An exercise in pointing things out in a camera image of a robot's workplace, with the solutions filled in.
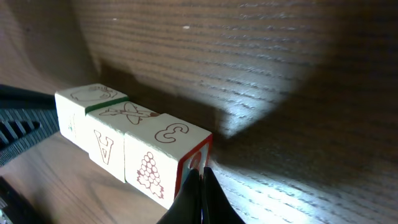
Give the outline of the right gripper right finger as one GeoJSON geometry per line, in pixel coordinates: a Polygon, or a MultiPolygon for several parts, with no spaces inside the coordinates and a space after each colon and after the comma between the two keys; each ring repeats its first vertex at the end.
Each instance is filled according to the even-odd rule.
{"type": "Polygon", "coordinates": [[[210,167],[203,170],[201,203],[203,224],[245,224],[229,203],[210,167]]]}

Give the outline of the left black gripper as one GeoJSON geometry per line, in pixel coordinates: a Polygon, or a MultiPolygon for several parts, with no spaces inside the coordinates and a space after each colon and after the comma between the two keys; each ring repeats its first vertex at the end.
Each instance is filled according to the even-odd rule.
{"type": "MultiPolygon", "coordinates": [[[[1,85],[1,165],[60,130],[55,97],[1,85]]],[[[39,224],[33,206],[1,177],[1,211],[15,224],[39,224]]]]}

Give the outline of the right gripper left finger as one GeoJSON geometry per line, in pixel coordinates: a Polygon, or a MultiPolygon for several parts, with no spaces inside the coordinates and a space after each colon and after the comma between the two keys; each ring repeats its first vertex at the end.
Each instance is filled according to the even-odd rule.
{"type": "Polygon", "coordinates": [[[176,196],[172,206],[157,224],[201,223],[201,178],[199,171],[192,169],[176,196]]]}

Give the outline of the red edged grape block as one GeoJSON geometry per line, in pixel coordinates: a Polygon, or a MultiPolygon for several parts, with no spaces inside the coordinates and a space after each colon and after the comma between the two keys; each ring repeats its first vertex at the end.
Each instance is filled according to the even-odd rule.
{"type": "Polygon", "coordinates": [[[161,114],[124,135],[126,182],[170,208],[192,169],[203,173],[213,134],[161,114]]]}

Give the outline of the yellow edged white block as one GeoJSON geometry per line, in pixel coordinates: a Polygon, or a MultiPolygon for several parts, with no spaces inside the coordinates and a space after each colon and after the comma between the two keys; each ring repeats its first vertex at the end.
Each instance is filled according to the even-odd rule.
{"type": "Polygon", "coordinates": [[[124,135],[140,130],[155,111],[130,101],[89,112],[85,116],[85,148],[92,161],[121,182],[125,181],[124,135]]]}

